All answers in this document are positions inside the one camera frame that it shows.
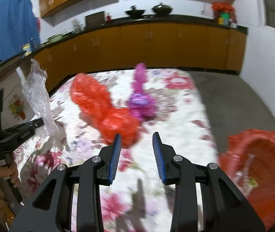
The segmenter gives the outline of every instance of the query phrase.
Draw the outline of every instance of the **gray floor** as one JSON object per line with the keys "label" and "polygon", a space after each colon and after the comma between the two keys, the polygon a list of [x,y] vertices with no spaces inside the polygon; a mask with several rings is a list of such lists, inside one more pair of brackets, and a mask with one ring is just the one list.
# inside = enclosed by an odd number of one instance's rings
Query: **gray floor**
{"label": "gray floor", "polygon": [[275,119],[259,96],[239,76],[189,72],[200,91],[220,153],[227,138],[245,129],[275,131]]}

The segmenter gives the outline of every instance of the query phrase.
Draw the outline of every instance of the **floral tablecloth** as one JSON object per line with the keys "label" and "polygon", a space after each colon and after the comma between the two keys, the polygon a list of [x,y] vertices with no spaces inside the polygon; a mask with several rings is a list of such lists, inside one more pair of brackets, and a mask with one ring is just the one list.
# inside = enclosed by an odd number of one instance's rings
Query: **floral tablecloth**
{"label": "floral tablecloth", "polygon": [[[107,86],[115,107],[127,107],[133,73],[133,70],[122,70],[91,75]],[[141,123],[139,141],[122,150],[113,184],[100,186],[106,231],[170,231],[174,186],[163,186],[159,179],[152,148],[154,132],[159,132],[163,143],[172,145],[176,154],[192,163],[207,165],[217,161],[205,106],[189,73],[177,69],[148,69],[147,76],[144,88],[156,101],[156,116]],[[36,135],[15,152],[24,203],[59,163],[82,164],[98,155],[105,146],[99,131],[80,118],[80,109],[70,98],[72,81],[73,78],[68,80],[50,98],[52,114],[60,130],[58,143],[49,144],[48,137]],[[76,231],[77,193],[78,186],[75,186],[73,231]],[[197,200],[201,219],[199,187]]]}

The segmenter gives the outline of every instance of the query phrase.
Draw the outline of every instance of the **metal bolt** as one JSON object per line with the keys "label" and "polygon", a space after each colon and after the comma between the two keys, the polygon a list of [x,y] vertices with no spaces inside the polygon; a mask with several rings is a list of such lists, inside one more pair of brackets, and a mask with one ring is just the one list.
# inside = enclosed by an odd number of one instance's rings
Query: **metal bolt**
{"label": "metal bolt", "polygon": [[210,169],[217,169],[218,168],[218,165],[216,163],[210,163],[208,166],[210,167]]}
{"label": "metal bolt", "polygon": [[91,159],[93,162],[99,162],[101,160],[101,157],[100,156],[94,156],[92,157]]}
{"label": "metal bolt", "polygon": [[180,156],[180,155],[175,155],[175,156],[173,157],[173,160],[175,160],[175,161],[182,161],[182,160],[183,160],[183,157]]}
{"label": "metal bolt", "polygon": [[64,164],[59,164],[58,166],[57,166],[57,170],[59,170],[59,171],[62,171],[62,170],[64,170],[65,169],[65,165]]}

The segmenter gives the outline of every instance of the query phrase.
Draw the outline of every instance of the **red bucket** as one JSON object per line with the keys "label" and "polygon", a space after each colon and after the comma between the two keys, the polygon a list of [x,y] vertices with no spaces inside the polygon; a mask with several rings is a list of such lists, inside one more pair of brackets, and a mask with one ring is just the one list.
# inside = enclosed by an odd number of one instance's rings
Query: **red bucket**
{"label": "red bucket", "polygon": [[233,179],[243,171],[248,155],[255,158],[249,166],[249,177],[258,187],[247,197],[268,230],[275,223],[275,132],[255,129],[229,137],[229,149],[219,161],[223,171]]}

